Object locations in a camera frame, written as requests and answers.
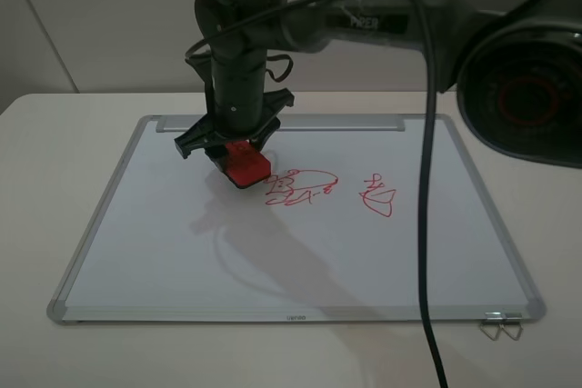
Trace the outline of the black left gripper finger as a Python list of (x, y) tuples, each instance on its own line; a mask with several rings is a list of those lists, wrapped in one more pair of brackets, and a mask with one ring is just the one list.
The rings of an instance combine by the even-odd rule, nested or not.
[(223, 144), (206, 147), (205, 154), (219, 171), (226, 170), (228, 149)]

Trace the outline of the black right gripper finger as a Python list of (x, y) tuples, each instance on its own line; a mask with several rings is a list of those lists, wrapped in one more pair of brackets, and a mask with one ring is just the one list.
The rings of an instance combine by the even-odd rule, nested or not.
[(256, 151), (261, 153), (266, 145), (267, 135), (266, 134), (259, 135), (255, 138), (249, 139), (248, 142)]

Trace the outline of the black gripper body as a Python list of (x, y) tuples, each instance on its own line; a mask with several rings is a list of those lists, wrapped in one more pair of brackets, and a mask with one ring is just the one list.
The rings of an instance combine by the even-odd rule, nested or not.
[(292, 107), (294, 95), (286, 88), (263, 93), (251, 105), (226, 103), (219, 105), (214, 98), (214, 109), (202, 116), (184, 134), (175, 139), (177, 151), (187, 158), (193, 151), (223, 144), (248, 141), (266, 134), (267, 140), (281, 126), (279, 113)]

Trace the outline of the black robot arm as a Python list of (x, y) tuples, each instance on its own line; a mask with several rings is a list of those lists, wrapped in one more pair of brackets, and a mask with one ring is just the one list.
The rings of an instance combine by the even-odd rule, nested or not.
[(511, 157), (581, 165), (581, 0), (195, 0), (202, 40), (186, 62), (206, 114), (176, 139), (183, 157), (264, 146), (294, 98), (267, 92), (267, 63), (343, 40), (422, 53), (428, 85), (457, 91), (469, 130)]

